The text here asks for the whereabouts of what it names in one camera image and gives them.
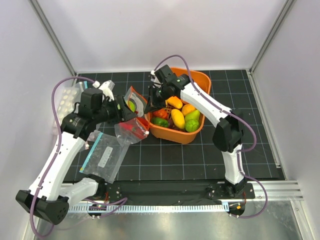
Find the red toy lobster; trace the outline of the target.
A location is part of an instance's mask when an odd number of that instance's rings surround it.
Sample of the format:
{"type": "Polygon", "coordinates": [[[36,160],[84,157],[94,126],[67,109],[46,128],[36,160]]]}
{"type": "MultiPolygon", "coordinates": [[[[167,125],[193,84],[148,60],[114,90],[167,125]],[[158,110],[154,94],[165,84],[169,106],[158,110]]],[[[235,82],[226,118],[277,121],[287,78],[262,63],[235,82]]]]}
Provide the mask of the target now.
{"type": "Polygon", "coordinates": [[[136,117],[132,120],[121,122],[119,124],[128,137],[135,140],[143,140],[149,135],[149,122],[142,117],[136,117]]]}

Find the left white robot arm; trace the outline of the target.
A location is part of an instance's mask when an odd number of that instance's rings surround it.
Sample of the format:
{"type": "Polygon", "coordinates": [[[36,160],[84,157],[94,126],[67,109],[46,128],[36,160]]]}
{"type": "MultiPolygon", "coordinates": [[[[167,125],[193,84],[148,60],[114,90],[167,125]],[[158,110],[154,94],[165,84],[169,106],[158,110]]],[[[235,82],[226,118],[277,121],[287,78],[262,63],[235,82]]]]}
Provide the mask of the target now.
{"type": "Polygon", "coordinates": [[[98,124],[127,122],[137,114],[124,96],[110,99],[101,89],[88,88],[81,93],[73,112],[58,127],[58,138],[45,166],[27,190],[19,190],[15,199],[29,213],[53,225],[66,217],[69,207],[86,198],[101,200],[106,195],[105,180],[88,174],[76,184],[62,189],[64,178],[80,149],[98,124]]]}

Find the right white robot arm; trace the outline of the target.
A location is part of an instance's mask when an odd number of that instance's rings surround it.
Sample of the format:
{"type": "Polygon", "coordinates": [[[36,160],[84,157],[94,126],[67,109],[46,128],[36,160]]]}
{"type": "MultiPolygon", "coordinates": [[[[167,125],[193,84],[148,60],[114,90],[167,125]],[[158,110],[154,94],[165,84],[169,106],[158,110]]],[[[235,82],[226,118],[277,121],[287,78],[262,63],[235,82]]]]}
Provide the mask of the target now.
{"type": "Polygon", "coordinates": [[[168,65],[152,70],[150,76],[153,85],[149,87],[145,113],[160,110],[170,97],[178,97],[204,115],[215,128],[212,141],[223,157],[224,191],[230,198],[237,198],[246,185],[240,154],[244,136],[240,118],[243,114],[214,100],[190,74],[177,76],[168,65]]]}

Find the orange zip clear bag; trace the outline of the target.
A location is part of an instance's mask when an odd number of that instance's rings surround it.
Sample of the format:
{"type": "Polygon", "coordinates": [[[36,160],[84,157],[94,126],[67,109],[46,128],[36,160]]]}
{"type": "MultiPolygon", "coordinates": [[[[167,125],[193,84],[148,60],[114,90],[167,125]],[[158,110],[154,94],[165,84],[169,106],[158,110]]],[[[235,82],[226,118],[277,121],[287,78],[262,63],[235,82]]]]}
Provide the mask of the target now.
{"type": "Polygon", "coordinates": [[[133,145],[144,140],[149,135],[150,123],[147,120],[149,116],[144,114],[147,100],[132,86],[126,92],[124,100],[136,116],[128,121],[116,124],[114,132],[120,144],[133,145]]]}

